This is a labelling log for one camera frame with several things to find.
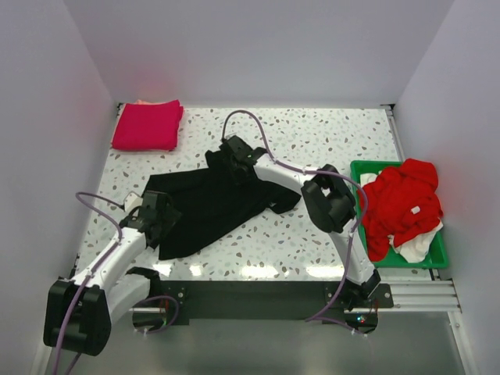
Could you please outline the black t shirt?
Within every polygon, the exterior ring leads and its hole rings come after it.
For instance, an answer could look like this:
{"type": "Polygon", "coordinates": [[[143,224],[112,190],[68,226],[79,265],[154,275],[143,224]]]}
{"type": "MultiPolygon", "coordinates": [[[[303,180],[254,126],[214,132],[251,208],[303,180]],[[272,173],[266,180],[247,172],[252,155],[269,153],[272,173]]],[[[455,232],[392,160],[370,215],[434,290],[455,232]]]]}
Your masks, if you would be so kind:
{"type": "Polygon", "coordinates": [[[237,186],[220,151],[205,153],[207,167],[151,175],[147,191],[168,194],[181,218],[159,244],[159,259],[200,252],[266,209],[292,210],[301,195],[272,182],[254,180],[237,186]]]}

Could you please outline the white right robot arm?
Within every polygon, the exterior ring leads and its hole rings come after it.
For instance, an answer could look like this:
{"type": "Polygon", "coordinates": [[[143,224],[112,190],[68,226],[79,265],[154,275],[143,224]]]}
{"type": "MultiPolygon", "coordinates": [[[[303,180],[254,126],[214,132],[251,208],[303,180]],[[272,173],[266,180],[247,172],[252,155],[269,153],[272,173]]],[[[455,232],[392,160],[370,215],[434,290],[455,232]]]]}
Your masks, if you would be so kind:
{"type": "Polygon", "coordinates": [[[319,170],[285,166],[264,148],[252,148],[238,136],[223,139],[220,151],[238,183],[261,180],[301,195],[309,219],[330,236],[345,268],[328,304],[339,299],[347,309],[368,307],[376,297],[380,275],[360,239],[355,197],[342,175],[329,164],[319,170]]]}

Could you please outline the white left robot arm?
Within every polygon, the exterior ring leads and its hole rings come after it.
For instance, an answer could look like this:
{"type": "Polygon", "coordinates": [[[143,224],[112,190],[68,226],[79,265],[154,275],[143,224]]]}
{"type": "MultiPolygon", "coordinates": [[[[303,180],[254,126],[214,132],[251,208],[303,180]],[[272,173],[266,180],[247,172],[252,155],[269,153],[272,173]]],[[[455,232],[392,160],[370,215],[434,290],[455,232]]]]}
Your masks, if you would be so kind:
{"type": "Polygon", "coordinates": [[[124,209],[101,253],[72,278],[50,287],[43,333],[48,347],[96,356],[113,324],[129,309],[140,303],[154,306],[165,298],[159,273],[131,263],[145,249],[158,247],[181,214],[171,197],[158,191],[145,191],[124,209]]]}

